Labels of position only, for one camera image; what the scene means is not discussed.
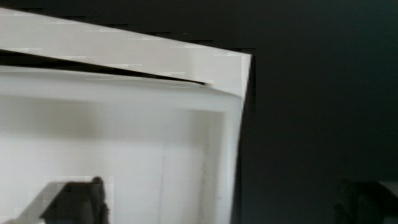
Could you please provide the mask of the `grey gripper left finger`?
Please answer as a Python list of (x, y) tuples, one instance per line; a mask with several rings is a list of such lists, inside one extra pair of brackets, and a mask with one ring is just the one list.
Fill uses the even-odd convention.
[(105, 183), (68, 182), (39, 216), (45, 224), (111, 224)]

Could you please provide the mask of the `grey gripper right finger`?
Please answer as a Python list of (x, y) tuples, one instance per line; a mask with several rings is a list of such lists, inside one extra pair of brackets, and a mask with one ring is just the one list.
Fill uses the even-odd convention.
[(340, 183), (334, 224), (398, 224), (398, 182)]

